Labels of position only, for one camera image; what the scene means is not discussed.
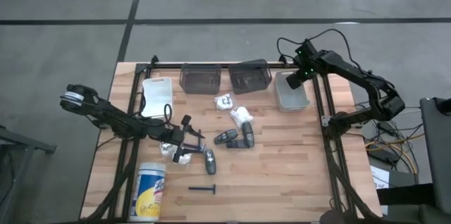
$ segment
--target wipes canister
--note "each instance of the wipes canister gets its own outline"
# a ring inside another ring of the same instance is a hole
[[[130,209],[131,221],[157,221],[160,216],[166,166],[141,163]]]

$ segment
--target gray plastic container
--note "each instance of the gray plastic container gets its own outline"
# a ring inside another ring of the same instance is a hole
[[[295,71],[280,71],[275,76],[275,93],[277,105],[282,112],[301,111],[310,104],[305,94],[304,85],[297,89],[291,89],[288,85],[287,77]]]

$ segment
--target white paper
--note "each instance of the white paper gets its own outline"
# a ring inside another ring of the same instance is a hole
[[[390,178],[390,172],[373,166],[370,167],[371,172],[373,173],[373,181],[376,189],[389,188],[388,181]],[[388,215],[388,206],[381,206],[381,210],[382,214]]]

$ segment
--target wooden table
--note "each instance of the wooden table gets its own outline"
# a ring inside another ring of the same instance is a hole
[[[135,63],[119,63],[114,75],[109,100],[124,111],[134,72]],[[274,81],[267,90],[235,95],[235,104],[246,106],[254,116],[252,127],[256,144],[252,149],[226,149],[224,145],[216,146],[213,138],[236,125],[229,111],[216,110],[214,96],[185,94],[178,84],[180,69],[152,69],[152,77],[172,78],[172,122],[180,123],[185,114],[192,116],[193,128],[202,130],[204,141],[214,150],[217,160],[217,173],[207,175],[203,155],[193,154],[191,163],[186,166],[173,164],[161,158],[158,142],[141,141],[138,166],[141,162],[166,163],[161,221],[313,221],[330,209],[332,192],[311,82],[305,83],[310,105],[295,113],[278,110]],[[349,82],[337,75],[329,79],[337,111],[353,111]],[[223,69],[220,94],[231,91],[228,71]],[[105,130],[100,134],[99,143],[111,137],[112,131]],[[113,140],[96,153],[81,217],[91,214],[110,190],[120,141]],[[370,209],[381,215],[361,137],[345,135],[342,141],[354,188]],[[187,135],[185,142],[196,144],[197,138]],[[216,184],[216,195],[188,190],[189,186],[213,184]],[[123,193],[120,196],[119,209]]]

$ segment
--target gray concrete floor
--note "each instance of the gray concrete floor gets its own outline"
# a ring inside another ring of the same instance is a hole
[[[0,20],[125,19],[132,0],[0,0]],[[450,17],[451,0],[141,0],[137,18],[382,18]],[[58,144],[38,153],[20,193],[17,223],[75,220],[98,130],[63,111],[58,96],[81,83],[106,97],[124,31],[121,26],[0,26],[0,124]],[[422,97],[450,97],[451,24],[134,26],[126,61],[276,60],[276,39],[304,39],[336,27],[365,69],[392,81],[408,106]],[[345,56],[339,36],[314,41]],[[290,52],[294,47],[284,45]],[[365,93],[352,87],[355,101]],[[399,115],[399,127],[421,122]],[[371,136],[372,128],[365,133]],[[420,181],[429,182],[426,145],[412,142]]]

